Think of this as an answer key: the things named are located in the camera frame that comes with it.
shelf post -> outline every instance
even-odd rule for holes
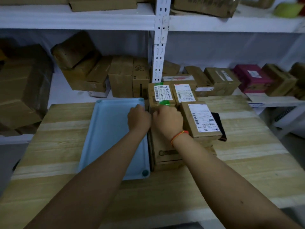
[[[169,13],[171,0],[156,1],[156,20],[154,32],[154,45],[152,52],[152,82],[159,83],[162,80],[162,70],[165,54],[165,46],[169,28]]]

blue tray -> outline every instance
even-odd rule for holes
[[[98,100],[94,106],[78,172],[114,146],[128,133],[127,114],[143,98]],[[147,136],[140,143],[123,180],[147,178],[150,175]]]

human arm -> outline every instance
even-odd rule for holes
[[[164,106],[153,115],[153,124],[171,140],[182,131],[183,118]],[[207,152],[186,133],[173,146],[191,172],[207,204],[227,228],[301,228],[246,179]]]
[[[129,132],[75,175],[25,228],[98,228],[150,123],[141,105],[132,108]]]

person's right arm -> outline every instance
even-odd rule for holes
[[[153,124],[171,140],[182,131],[183,118],[175,108],[163,106],[154,112]],[[227,229],[301,228],[188,134],[176,137],[173,146],[182,156],[209,207]]]

person's left hand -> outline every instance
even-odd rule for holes
[[[136,131],[145,135],[151,125],[151,114],[145,111],[144,107],[138,104],[135,108],[131,108],[128,113],[129,131]]]

